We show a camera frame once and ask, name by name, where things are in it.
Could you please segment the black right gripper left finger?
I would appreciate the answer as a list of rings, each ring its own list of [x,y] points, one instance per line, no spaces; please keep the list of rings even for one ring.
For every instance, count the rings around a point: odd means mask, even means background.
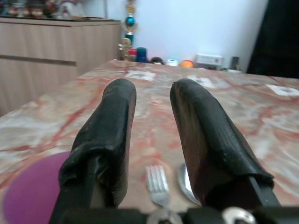
[[[136,88],[119,78],[104,89],[99,106],[79,130],[59,174],[59,195],[50,217],[57,224],[69,209],[117,208],[128,189]]]

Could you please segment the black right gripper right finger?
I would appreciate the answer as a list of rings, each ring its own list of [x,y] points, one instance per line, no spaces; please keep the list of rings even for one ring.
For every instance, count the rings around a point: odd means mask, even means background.
[[[191,188],[202,205],[279,206],[273,176],[208,90],[180,79],[171,87],[170,100]]]

